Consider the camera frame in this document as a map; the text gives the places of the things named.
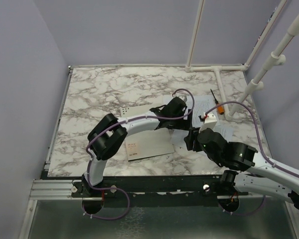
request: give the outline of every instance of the white wall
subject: white wall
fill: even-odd
[[[199,0],[34,0],[70,65],[185,64]],[[206,0],[193,64],[244,63],[280,0]]]
[[[299,13],[299,0],[290,1],[269,39],[247,72],[250,81]],[[265,88],[253,94],[274,159],[299,169],[299,35],[284,53],[284,66],[263,78]]]
[[[31,0],[0,0],[0,239],[17,238],[67,76]]]

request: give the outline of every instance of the small label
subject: small label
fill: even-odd
[[[128,143],[127,145],[128,156],[135,157],[139,154],[139,147],[137,143]]]

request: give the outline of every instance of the paper sheet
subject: paper sheet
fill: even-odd
[[[143,114],[150,108],[158,106],[161,106],[161,104],[121,108],[121,116],[130,117]],[[130,135],[125,139],[125,145],[128,161],[174,153],[174,147],[170,142],[170,135],[167,128]]]
[[[190,96],[180,96],[182,100],[184,100],[187,104],[187,110],[186,113],[188,112],[188,109],[191,109],[193,106],[193,100],[191,99]],[[168,102],[170,102],[173,99],[172,96],[163,96],[163,103],[164,105],[167,105]],[[195,107],[193,111],[193,119],[192,119],[192,125],[193,127],[200,127],[201,122],[199,119],[199,116],[203,115],[204,112],[208,111],[210,108],[214,107],[216,104],[214,102],[214,98],[212,95],[210,96],[194,96],[195,99]],[[214,115],[217,118],[217,124],[218,123],[218,115],[217,115],[217,110],[213,110]]]
[[[231,141],[233,138],[234,129],[227,126],[217,125],[214,128],[214,132],[220,133],[225,138],[225,140]],[[170,142],[176,146],[186,148],[186,143],[184,141],[184,138],[187,135],[188,135],[188,131],[176,129],[174,130]],[[204,152],[198,152],[198,153],[202,155],[206,155]]]

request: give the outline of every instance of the marble tabletop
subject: marble tabletop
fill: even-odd
[[[246,87],[241,71],[221,72],[227,100],[235,100]],[[120,117],[120,108],[161,103],[162,96],[186,88],[194,95],[209,95],[210,89],[220,100],[213,72],[186,73],[182,67],[74,68],[59,129],[49,177],[81,176],[89,155],[85,152],[88,133],[108,113]],[[251,98],[248,106],[256,113]],[[234,121],[219,116],[222,125],[234,129],[232,141],[244,142],[257,149],[254,125],[248,113],[239,110]],[[264,150],[270,155],[260,130]],[[108,160],[105,176],[201,175],[222,174],[207,156],[174,146],[175,153],[128,162],[124,144]]]

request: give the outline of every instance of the gray floor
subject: gray floor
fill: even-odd
[[[240,213],[257,208],[261,198],[244,199]],[[102,216],[118,215],[124,209],[105,209]],[[283,201],[266,199],[261,211],[248,217],[231,216],[220,208],[132,208],[117,221],[82,216],[81,202],[40,201],[30,239],[292,239]]]

